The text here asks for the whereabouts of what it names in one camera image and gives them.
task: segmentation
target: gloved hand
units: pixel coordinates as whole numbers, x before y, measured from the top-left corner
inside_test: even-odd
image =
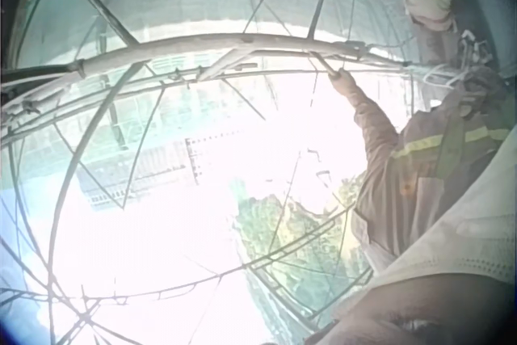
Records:
[[[339,70],[339,75],[332,76],[329,75],[330,82],[332,82],[332,86],[334,89],[340,94],[347,97],[351,91],[355,90],[357,84],[355,84],[355,79],[352,77],[350,72],[347,72],[345,69]]]

